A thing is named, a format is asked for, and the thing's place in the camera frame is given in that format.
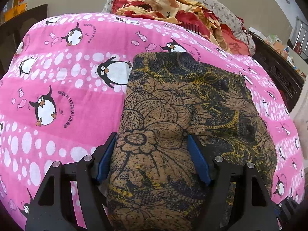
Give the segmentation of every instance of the crumpled blanket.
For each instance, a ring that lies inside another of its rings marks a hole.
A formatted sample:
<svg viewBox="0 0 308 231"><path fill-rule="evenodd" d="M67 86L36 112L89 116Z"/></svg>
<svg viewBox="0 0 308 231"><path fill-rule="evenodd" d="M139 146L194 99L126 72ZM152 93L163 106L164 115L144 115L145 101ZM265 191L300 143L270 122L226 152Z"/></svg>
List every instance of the crumpled blanket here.
<svg viewBox="0 0 308 231"><path fill-rule="evenodd" d="M200 2L194 0L114 0L112 12L120 16L196 25L203 37L231 53L223 37L218 18Z"/></svg>

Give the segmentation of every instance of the folded fabric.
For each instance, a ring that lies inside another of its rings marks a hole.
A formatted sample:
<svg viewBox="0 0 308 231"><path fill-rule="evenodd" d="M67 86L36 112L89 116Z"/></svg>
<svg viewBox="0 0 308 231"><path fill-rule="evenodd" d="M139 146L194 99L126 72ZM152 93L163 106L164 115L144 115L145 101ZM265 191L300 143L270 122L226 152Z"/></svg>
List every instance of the folded fabric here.
<svg viewBox="0 0 308 231"><path fill-rule="evenodd" d="M218 18L202 3L194 0L114 0L116 15L198 25L200 33L212 43L231 53L224 40Z"/></svg>
<svg viewBox="0 0 308 231"><path fill-rule="evenodd" d="M213 157L252 161L271 194L275 146L244 78L189 53L143 53L134 59L110 165L115 230L192 229L206 193L187 134L198 135Z"/></svg>

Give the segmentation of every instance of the wooden furniture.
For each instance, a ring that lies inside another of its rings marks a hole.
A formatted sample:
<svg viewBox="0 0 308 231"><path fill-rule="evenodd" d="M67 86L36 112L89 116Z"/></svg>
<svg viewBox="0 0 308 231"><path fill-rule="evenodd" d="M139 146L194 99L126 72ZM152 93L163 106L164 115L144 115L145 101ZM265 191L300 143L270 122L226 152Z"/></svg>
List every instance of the wooden furniture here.
<svg viewBox="0 0 308 231"><path fill-rule="evenodd" d="M266 70L276 87L283 91L286 106L290 112L301 94L304 85L303 78L271 46L254 33L250 32L250 34L256 44L253 58Z"/></svg>

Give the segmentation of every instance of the brown patterned cloth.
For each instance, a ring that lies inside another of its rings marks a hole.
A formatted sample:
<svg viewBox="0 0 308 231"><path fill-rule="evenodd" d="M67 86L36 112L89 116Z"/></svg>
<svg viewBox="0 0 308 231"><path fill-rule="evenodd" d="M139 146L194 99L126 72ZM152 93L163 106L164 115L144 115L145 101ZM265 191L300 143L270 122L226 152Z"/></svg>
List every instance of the brown patterned cloth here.
<svg viewBox="0 0 308 231"><path fill-rule="evenodd" d="M110 166L115 230L192 229L206 200L187 150L192 133L213 155L252 161L271 192L275 147L244 78L188 53L143 53L134 59Z"/></svg>

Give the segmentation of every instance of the silver bolt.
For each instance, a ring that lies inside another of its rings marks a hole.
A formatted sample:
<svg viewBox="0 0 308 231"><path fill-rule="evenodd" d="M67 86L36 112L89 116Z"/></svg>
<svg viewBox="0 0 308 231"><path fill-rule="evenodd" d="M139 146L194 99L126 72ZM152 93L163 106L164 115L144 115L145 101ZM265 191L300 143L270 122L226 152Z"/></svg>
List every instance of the silver bolt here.
<svg viewBox="0 0 308 231"><path fill-rule="evenodd" d="M92 160L92 155L86 155L86 156L84 157L84 160L85 160L85 161L91 161L91 160Z"/></svg>
<svg viewBox="0 0 308 231"><path fill-rule="evenodd" d="M247 167L254 168L254 164L252 162L247 162Z"/></svg>
<svg viewBox="0 0 308 231"><path fill-rule="evenodd" d="M223 162L224 158L222 157L215 157L215 161L217 162Z"/></svg>
<svg viewBox="0 0 308 231"><path fill-rule="evenodd" d="M53 167L58 167L60 165L60 162L59 161L55 161L53 162L52 166Z"/></svg>

